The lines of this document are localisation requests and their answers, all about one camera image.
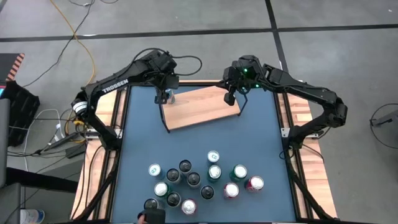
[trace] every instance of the table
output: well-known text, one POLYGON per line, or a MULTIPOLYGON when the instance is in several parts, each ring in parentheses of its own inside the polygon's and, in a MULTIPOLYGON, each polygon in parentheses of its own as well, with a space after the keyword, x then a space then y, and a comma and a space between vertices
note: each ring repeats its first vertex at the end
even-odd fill
MULTIPOLYGON (((200 81, 185 81, 185 82, 208 83, 213 81, 214 80, 200 80, 200 81)), ((125 120, 125 117, 123 117, 124 116, 123 114, 125 113, 123 112, 125 112, 126 109, 124 105, 127 105, 125 99, 128 99, 126 98, 126 96, 129 95, 128 92, 129 89, 127 91, 126 90, 118 92, 114 91, 103 96, 100 99, 98 103, 97 115, 102 119, 104 123, 108 125, 113 123, 121 125, 123 127, 123 122, 125 120)), ((310 121, 312 119, 312 116, 310 114, 308 101, 292 95, 289 95, 288 97, 289 97, 290 110, 292 112, 294 124, 303 125, 304 123, 310 121)), ((287 112, 284 105, 284 101, 282 100, 282 95, 279 95, 278 99, 280 104, 280 117, 282 118, 284 127, 288 127, 287 112)), ((306 139, 305 144, 320 152, 317 140, 306 139)), ((86 164, 90 164, 91 160, 93 159, 92 157, 94 151, 99 145, 100 142, 98 140, 92 140, 89 142, 89 146, 87 148, 87 153, 85 157, 86 164)), ((101 149, 100 152, 94 158, 90 181, 87 181, 89 167, 88 166, 85 167, 85 185, 82 186, 83 176, 81 176, 78 190, 76 193, 75 203, 73 205, 73 211, 74 211, 78 205, 78 199, 80 198, 82 189, 84 189, 81 204, 78 207, 75 217, 78 216, 81 213, 81 211, 83 211, 84 209, 83 205, 85 204, 87 186, 88 185, 90 186, 90 190, 88 191, 88 200, 90 200, 98 189, 100 183, 100 176, 103 170, 104 163, 106 162, 108 163, 108 171, 109 171, 113 159, 114 159, 114 154, 106 156, 104 150, 101 149)), ((305 180, 309 191, 312 193, 312 195, 315 197, 318 203, 325 209, 325 211, 335 217, 336 212, 333 204, 333 199, 331 197, 330 188, 328 185, 328 179, 326 176, 325 167, 323 165, 322 159, 320 159, 313 152, 310 152, 305 148, 303 148, 300 151, 300 158, 299 159, 294 158, 294 161, 299 161, 299 160, 301 160, 302 162, 303 172, 305 175, 305 180)), ((307 217, 307 214, 306 214, 304 199, 302 198, 302 195, 299 192, 299 190, 296 189, 296 191, 297 191, 300 216, 305 218, 307 217)), ((112 191, 110 192, 110 195, 112 201, 113 199, 112 191)), ((110 217, 111 214, 110 210, 106 211, 107 207, 111 207, 108 199, 109 199, 109 189, 103 195, 101 205, 98 207, 97 211, 91 214, 90 218, 92 218, 93 215, 95 215, 96 218, 110 217)))

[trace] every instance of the green can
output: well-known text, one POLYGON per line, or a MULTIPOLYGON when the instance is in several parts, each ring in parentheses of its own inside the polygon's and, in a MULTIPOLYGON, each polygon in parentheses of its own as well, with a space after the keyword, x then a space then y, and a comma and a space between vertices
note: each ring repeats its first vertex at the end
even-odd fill
POLYGON ((212 165, 207 170, 207 180, 211 183, 217 182, 221 177, 221 168, 218 165, 212 165))
POLYGON ((165 182, 159 182, 155 185, 154 191, 156 196, 160 198, 166 198, 169 195, 169 193, 172 191, 172 189, 165 182))
POLYGON ((229 173, 229 178, 231 178, 233 182, 240 182, 246 178, 247 174, 248 170, 246 167, 244 165, 238 164, 234 166, 234 169, 232 169, 232 171, 229 173))

